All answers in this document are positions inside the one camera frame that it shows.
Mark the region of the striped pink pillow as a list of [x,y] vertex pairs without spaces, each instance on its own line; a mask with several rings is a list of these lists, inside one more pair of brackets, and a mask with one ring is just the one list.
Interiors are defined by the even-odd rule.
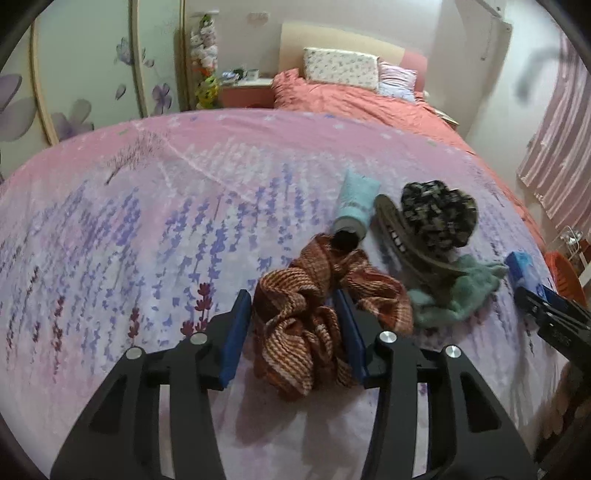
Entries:
[[384,97],[415,103],[417,77],[416,70],[380,60],[378,93]]

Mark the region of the teal green sock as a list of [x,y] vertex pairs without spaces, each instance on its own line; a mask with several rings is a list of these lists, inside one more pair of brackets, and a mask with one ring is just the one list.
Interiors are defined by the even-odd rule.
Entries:
[[508,273],[504,263],[482,263],[470,254],[460,256],[452,266],[461,271],[459,277],[445,280],[435,289],[408,292],[416,328],[442,328],[467,321],[500,288]]

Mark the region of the wall power outlet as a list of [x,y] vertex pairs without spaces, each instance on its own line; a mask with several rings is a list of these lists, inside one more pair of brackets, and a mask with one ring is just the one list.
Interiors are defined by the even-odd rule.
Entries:
[[250,12],[249,22],[252,23],[266,23],[270,19],[270,14],[267,12]]

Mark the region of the brown hair claw clip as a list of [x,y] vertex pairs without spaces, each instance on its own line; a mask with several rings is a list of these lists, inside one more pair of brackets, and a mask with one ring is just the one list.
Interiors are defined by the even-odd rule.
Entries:
[[433,291],[450,289],[459,278],[467,275],[465,270],[428,253],[427,247],[410,233],[403,216],[387,195],[376,197],[374,211],[385,243],[422,286]]

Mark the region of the orange striped scrunchie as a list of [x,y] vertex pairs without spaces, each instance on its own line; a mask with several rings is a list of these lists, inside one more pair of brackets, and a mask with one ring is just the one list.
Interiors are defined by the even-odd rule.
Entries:
[[326,385],[355,384],[337,312],[327,304],[336,289],[348,291],[356,307],[385,329],[403,335],[414,330],[403,283],[377,270],[363,249],[346,253],[331,240],[318,234],[286,268],[261,276],[254,291],[254,374],[287,401]]

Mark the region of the black floral scrunchie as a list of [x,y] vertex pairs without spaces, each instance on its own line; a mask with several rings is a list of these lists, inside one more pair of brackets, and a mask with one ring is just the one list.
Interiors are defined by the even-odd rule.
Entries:
[[444,182],[412,182],[404,186],[402,215],[412,232],[427,247],[448,252],[465,247],[477,226],[475,199]]

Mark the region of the light blue cream tube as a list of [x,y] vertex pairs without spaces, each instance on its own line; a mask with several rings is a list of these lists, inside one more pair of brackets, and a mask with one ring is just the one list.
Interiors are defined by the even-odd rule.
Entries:
[[331,227],[332,247],[347,253],[359,247],[369,231],[380,187],[376,179],[346,171]]

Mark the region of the coral red bed duvet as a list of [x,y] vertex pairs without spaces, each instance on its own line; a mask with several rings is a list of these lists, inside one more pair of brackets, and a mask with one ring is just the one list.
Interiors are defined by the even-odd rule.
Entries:
[[540,227],[524,202],[424,100],[420,99],[413,104],[397,98],[384,97],[359,87],[310,83],[300,76],[297,69],[276,74],[271,90],[276,109],[325,113],[380,123],[423,135],[467,152],[491,176],[513,204],[538,248],[542,252],[546,250]]

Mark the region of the pink left nightstand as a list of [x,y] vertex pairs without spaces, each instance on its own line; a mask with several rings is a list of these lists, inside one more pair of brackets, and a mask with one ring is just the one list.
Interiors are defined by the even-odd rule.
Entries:
[[219,98],[224,108],[273,109],[273,79],[242,80],[222,86]]

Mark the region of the hanging plush toy organizer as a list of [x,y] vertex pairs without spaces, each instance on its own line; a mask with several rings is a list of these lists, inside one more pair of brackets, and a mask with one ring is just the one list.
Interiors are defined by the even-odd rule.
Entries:
[[211,14],[202,13],[198,16],[197,24],[190,31],[189,46],[195,107],[197,109],[218,108],[218,46]]

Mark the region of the orange plastic laundry basket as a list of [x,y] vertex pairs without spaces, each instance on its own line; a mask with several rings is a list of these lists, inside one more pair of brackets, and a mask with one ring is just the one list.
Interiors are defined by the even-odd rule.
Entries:
[[559,295],[587,308],[587,300],[579,278],[568,259],[558,251],[548,251],[544,260]]

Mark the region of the blue small packet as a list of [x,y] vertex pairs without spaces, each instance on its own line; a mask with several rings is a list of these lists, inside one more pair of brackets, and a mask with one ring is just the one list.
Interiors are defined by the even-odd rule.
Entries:
[[531,292],[542,292],[541,277],[533,263],[532,257],[523,251],[514,251],[504,260],[508,268],[510,283],[514,289],[523,287]]

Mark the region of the floral white pillow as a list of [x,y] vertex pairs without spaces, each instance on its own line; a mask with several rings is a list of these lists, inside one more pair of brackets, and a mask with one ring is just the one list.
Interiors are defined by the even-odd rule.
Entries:
[[379,58],[355,51],[304,47],[304,77],[308,82],[377,91]]

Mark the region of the beige pink headboard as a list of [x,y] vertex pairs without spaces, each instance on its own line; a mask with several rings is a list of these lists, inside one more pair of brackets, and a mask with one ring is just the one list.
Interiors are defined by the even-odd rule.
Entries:
[[286,22],[280,31],[278,71],[297,68],[304,72],[304,47],[318,47],[372,54],[417,72],[416,91],[425,90],[428,59],[413,50],[351,31],[301,22]]

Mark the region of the pink satin curtain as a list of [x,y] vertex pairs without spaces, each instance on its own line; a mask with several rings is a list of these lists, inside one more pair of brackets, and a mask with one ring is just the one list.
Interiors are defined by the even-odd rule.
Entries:
[[556,228],[590,229],[590,73],[567,37],[551,100],[517,175]]

